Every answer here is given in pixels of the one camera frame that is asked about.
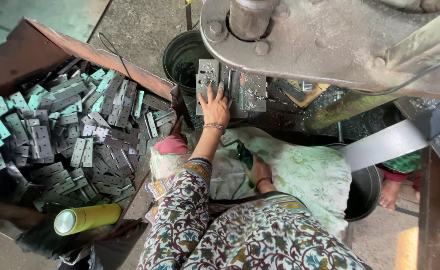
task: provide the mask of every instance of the concrete floor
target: concrete floor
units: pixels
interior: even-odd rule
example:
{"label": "concrete floor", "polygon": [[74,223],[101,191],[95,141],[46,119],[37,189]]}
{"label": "concrete floor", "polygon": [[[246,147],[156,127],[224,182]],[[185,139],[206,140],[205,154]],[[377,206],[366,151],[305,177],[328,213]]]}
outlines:
{"label": "concrete floor", "polygon": [[[185,11],[174,6],[173,2],[178,0],[112,0],[89,43],[103,48],[96,36],[102,32],[114,43],[121,56],[164,77],[163,50],[176,35],[186,31]],[[193,24],[198,21],[201,5],[201,1],[193,4]],[[146,210],[146,194],[140,192],[135,202],[130,212],[132,218],[138,218]],[[418,207],[402,199],[399,203],[414,211]],[[417,218],[378,207],[369,217],[355,223],[353,249],[373,269],[393,269],[399,236],[404,230],[416,226]],[[122,269],[137,267],[144,241],[145,235]],[[54,269],[56,263],[39,255],[23,253],[14,241],[0,234],[0,269],[49,270]]]}

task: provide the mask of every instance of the black bucket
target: black bucket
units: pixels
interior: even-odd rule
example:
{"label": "black bucket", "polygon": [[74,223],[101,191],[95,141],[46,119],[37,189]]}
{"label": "black bucket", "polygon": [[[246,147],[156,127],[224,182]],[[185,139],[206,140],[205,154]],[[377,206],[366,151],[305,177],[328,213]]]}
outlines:
{"label": "black bucket", "polygon": [[[345,145],[335,143],[326,146],[338,150]],[[369,216],[379,204],[381,191],[381,179],[375,166],[353,171],[344,219],[354,222]]]}
{"label": "black bucket", "polygon": [[199,31],[179,34],[163,52],[165,75],[179,86],[184,95],[195,96],[199,59],[213,59]]}

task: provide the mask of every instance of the floral print kurta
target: floral print kurta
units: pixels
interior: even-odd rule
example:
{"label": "floral print kurta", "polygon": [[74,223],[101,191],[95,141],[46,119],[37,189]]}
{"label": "floral print kurta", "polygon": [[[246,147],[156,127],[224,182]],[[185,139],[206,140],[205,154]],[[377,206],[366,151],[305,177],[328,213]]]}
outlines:
{"label": "floral print kurta", "polygon": [[210,221],[210,162],[194,158],[160,200],[138,269],[368,269],[295,197],[270,192]]}

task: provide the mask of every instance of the pink cloth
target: pink cloth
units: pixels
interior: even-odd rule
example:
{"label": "pink cloth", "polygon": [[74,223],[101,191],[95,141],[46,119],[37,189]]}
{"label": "pink cloth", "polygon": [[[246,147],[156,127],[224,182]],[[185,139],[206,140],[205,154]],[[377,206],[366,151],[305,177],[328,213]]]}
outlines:
{"label": "pink cloth", "polygon": [[161,155],[164,154],[186,154],[187,145],[179,134],[170,135],[163,141],[155,144],[155,148]]}

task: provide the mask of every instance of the bare foot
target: bare foot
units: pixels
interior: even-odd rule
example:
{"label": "bare foot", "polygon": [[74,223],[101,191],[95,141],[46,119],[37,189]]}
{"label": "bare foot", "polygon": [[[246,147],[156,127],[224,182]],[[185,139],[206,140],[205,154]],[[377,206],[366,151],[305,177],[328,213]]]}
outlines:
{"label": "bare foot", "polygon": [[379,204],[390,211],[395,210],[395,202],[400,191],[402,182],[395,182],[385,179],[382,183],[382,194]]}

